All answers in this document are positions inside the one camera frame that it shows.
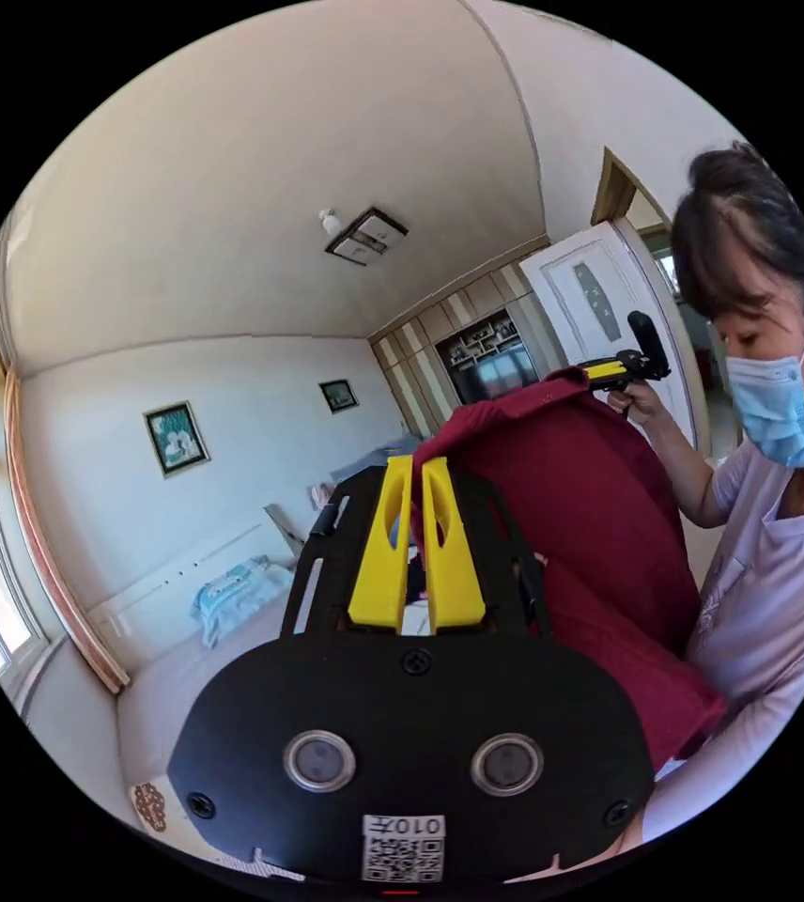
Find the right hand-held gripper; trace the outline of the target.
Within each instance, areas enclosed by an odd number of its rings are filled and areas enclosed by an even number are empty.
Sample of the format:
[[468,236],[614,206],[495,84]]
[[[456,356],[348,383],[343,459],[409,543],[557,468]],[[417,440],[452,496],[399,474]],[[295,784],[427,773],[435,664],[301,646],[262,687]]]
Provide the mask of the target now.
[[586,375],[589,385],[610,385],[610,391],[620,390],[632,381],[645,379],[650,357],[643,351],[631,352],[615,358],[586,362],[580,369]]

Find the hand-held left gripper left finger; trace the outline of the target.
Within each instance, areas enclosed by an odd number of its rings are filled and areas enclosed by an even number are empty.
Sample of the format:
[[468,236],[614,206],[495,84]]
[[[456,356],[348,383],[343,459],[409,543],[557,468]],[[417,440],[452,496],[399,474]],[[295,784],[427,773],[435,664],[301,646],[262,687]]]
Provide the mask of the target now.
[[408,584],[412,456],[388,460],[348,605],[357,628],[400,630]]

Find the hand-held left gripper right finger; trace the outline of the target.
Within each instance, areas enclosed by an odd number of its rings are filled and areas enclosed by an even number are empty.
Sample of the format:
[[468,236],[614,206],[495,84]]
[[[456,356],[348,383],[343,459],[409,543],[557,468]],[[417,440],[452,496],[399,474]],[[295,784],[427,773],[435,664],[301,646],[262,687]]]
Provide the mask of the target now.
[[445,458],[421,468],[426,590],[433,630],[473,630],[486,615],[465,523]]

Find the person's right hand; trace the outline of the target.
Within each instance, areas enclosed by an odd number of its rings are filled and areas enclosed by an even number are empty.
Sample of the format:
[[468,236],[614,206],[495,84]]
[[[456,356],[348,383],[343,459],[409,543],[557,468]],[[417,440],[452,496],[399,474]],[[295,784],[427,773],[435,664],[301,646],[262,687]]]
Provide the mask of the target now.
[[661,421],[667,412],[657,392],[647,381],[632,381],[620,390],[609,391],[607,403],[625,419],[641,427]]

